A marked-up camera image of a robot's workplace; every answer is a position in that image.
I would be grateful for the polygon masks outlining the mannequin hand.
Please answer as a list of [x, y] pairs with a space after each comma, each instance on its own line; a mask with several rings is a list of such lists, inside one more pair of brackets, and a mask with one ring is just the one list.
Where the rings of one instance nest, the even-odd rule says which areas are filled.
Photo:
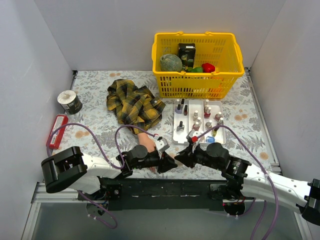
[[149, 138], [148, 134], [144, 132], [138, 133], [137, 138], [139, 144], [145, 146], [149, 153], [152, 153], [156, 149], [154, 141], [151, 138]]

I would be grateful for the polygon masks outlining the yellow plaid shirt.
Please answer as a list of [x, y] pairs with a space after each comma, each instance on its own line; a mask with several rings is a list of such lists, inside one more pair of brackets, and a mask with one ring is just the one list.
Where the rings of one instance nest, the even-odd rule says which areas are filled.
[[145, 85], [137, 87], [132, 80], [117, 79], [107, 92], [107, 109], [114, 112], [119, 124], [130, 126], [133, 134], [147, 131], [162, 120], [166, 104]]

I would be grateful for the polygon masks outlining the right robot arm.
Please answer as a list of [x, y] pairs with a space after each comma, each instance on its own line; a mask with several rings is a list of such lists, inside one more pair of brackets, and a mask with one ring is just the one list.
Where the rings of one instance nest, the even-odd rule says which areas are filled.
[[314, 225], [320, 224], [318, 179], [307, 182], [265, 173], [249, 161], [230, 155], [219, 143], [211, 143], [205, 150], [189, 145], [175, 159], [189, 168], [199, 164], [219, 170], [227, 183], [214, 190], [215, 199], [257, 198], [301, 214], [303, 219]]

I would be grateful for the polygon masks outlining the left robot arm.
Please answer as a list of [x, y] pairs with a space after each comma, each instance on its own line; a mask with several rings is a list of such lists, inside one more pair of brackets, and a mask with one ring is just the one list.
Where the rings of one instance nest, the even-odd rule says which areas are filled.
[[41, 162], [46, 192], [53, 194], [71, 188], [101, 200], [107, 193], [100, 183], [102, 178], [123, 179], [131, 176], [135, 169], [151, 167], [158, 173], [165, 173], [178, 166], [166, 152], [148, 152], [143, 145], [124, 151], [109, 161], [83, 153], [78, 146], [50, 156]]

